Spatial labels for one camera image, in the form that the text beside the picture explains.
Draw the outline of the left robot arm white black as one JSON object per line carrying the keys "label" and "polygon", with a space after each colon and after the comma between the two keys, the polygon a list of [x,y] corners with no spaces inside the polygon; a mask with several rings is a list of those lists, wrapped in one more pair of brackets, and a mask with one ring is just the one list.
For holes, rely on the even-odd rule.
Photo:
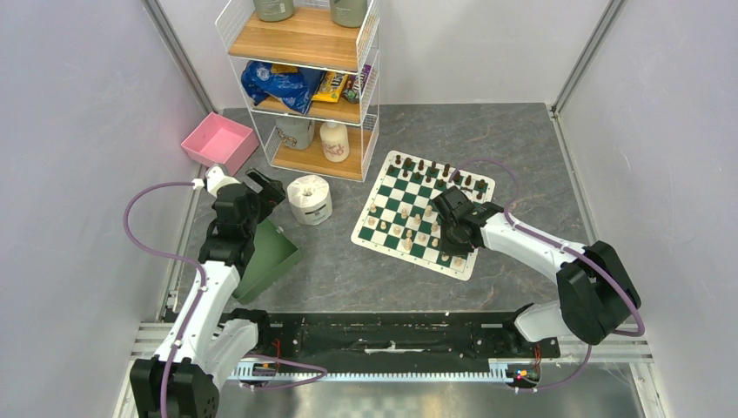
{"label": "left robot arm white black", "polygon": [[171,331],[150,358],[134,361],[130,384],[140,417],[213,417],[227,378],[241,359],[267,353],[270,328],[236,315],[222,320],[225,303],[242,280],[255,253],[258,226],[285,200],[282,182],[256,169],[247,171],[260,186],[255,191],[227,174],[220,165],[184,186],[214,196],[216,217],[197,259],[144,245],[129,225],[131,206],[124,210],[124,232],[145,252],[193,266],[192,286]]}

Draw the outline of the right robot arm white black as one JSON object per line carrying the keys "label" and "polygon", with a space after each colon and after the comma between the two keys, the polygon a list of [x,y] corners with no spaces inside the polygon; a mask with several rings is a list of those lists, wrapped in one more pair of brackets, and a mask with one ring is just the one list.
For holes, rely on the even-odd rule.
{"label": "right robot arm white black", "polygon": [[637,324],[633,336],[644,334],[640,295],[608,243],[587,246],[555,237],[503,206],[472,202],[456,186],[434,198],[433,206],[443,253],[468,255],[481,248],[503,253],[557,286],[556,301],[521,308],[503,331],[502,344],[511,355],[526,355],[537,342],[566,335],[595,346],[610,334],[623,335],[620,326],[629,318]]}

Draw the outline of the green white chess board mat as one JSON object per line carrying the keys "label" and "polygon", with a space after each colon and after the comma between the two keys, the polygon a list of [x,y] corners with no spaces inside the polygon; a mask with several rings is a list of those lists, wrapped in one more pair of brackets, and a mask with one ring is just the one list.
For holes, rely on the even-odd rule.
{"label": "green white chess board mat", "polygon": [[456,280],[471,278],[475,251],[450,256],[440,249],[440,219],[433,198],[450,186],[454,168],[430,159],[387,154],[352,231],[352,243]]}

